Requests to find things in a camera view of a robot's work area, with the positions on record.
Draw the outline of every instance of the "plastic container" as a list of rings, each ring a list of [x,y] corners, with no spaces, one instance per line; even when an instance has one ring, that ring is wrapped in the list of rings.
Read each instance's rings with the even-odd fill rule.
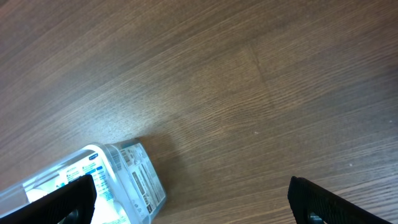
[[[0,193],[0,217],[91,174],[97,191],[91,223],[151,223],[165,190],[138,140],[89,144]]]

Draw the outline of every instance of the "wooden table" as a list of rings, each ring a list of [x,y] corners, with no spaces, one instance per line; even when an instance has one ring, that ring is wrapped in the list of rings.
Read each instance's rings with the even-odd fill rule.
[[[154,223],[294,223],[291,176],[398,223],[398,1],[0,1],[0,189],[140,137]]]

